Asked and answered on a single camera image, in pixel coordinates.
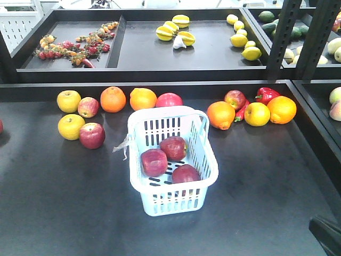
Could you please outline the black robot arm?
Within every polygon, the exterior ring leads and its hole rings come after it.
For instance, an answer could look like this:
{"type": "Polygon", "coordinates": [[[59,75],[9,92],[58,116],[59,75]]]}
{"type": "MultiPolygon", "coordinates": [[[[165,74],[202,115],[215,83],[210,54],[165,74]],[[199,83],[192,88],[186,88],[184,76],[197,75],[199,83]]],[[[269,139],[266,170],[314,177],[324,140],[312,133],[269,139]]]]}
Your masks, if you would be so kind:
{"type": "Polygon", "coordinates": [[[326,255],[340,256],[340,226],[317,215],[309,221],[308,228],[326,255]]]}

